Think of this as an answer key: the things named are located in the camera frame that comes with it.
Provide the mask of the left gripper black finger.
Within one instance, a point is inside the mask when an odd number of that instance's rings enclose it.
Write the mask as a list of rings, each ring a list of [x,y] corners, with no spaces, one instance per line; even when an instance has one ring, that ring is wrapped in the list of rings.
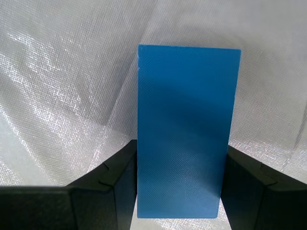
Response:
[[[3,186],[3,230],[128,230],[137,196],[137,142],[130,141],[67,186]]]
[[[221,199],[233,230],[307,228],[307,185],[233,147]]]

